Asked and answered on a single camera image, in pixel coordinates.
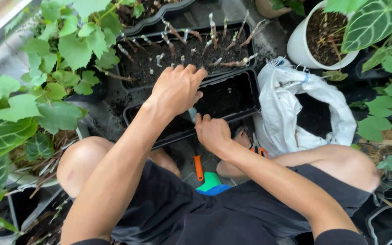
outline black shorts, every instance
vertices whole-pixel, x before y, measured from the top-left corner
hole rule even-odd
[[[323,188],[349,216],[370,196],[369,192],[339,181],[310,164],[289,168]],[[160,244],[185,213],[209,214],[220,208],[256,218],[275,238],[311,231],[305,217],[254,181],[247,181],[213,197],[205,196],[172,172],[147,160],[139,186],[112,237],[129,244]]]

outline black t-shirt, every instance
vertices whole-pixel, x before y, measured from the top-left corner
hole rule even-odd
[[[275,239],[255,219],[238,212],[221,210],[212,214],[185,214],[161,245],[243,245],[273,244]],[[356,232],[334,229],[321,233],[315,245],[368,245]],[[73,245],[109,245],[102,239],[90,239]]]

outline white pot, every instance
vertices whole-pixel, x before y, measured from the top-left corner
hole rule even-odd
[[[309,51],[306,41],[306,28],[308,26],[308,21],[311,18],[311,15],[316,10],[326,7],[326,5],[327,0],[317,4],[317,6],[312,9],[311,13],[308,14],[308,17],[302,20],[302,22],[296,27],[290,39],[288,40],[287,54],[289,59],[295,64],[300,64],[301,66],[310,69],[325,69],[330,71],[340,69],[340,62],[331,66],[327,66],[319,63],[316,59],[314,59],[311,52]],[[353,13],[346,15],[347,20],[350,20],[352,15]],[[344,59],[341,60],[341,67],[345,67],[346,65],[350,64],[356,58],[358,53],[359,51],[352,51],[347,53]]]
[[[80,121],[78,121],[78,128],[76,129],[76,132],[80,140],[90,136],[87,127],[84,124],[82,124]],[[8,181],[11,183],[16,182],[19,185],[24,185],[40,179],[40,177],[31,174],[13,173],[13,171],[16,169],[17,168],[15,164],[10,164],[10,169],[9,169],[10,173],[8,174]],[[46,181],[42,185],[42,187],[49,187],[57,184],[58,184],[57,178],[51,178],[48,181]]]

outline sack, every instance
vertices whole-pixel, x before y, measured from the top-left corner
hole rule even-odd
[[[258,84],[261,114],[253,117],[255,134],[271,157],[327,144],[351,145],[356,122],[344,95],[335,86],[319,76],[294,69],[282,57],[264,66]],[[332,132],[325,139],[297,125],[302,105],[294,95],[302,93],[329,104]]]

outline hand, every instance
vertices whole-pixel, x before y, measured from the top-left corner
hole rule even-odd
[[[228,123],[223,119],[211,119],[209,114],[203,116],[203,120],[200,113],[196,114],[195,129],[197,138],[205,149],[217,156],[222,155],[233,142]]]
[[[196,70],[189,64],[186,68],[178,65],[166,68],[155,83],[152,95],[145,102],[157,112],[172,118],[182,114],[202,97],[197,91],[202,80],[208,75],[205,70]]]

